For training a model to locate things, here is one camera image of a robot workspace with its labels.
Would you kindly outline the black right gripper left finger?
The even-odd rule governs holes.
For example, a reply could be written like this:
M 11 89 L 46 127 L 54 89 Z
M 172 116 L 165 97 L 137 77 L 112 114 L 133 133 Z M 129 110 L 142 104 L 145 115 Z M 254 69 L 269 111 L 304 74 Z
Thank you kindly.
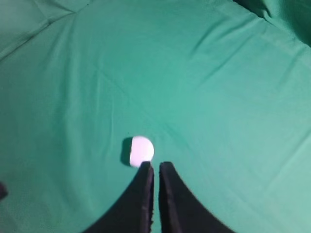
M 86 233 L 149 233 L 154 209 L 154 170 L 143 162 L 111 208 Z

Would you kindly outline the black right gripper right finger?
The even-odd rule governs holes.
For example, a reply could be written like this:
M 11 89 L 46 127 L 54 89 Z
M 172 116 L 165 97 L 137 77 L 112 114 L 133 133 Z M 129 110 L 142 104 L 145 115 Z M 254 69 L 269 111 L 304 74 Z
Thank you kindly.
M 191 193 L 171 162 L 160 164 L 159 210 L 163 233 L 233 232 Z

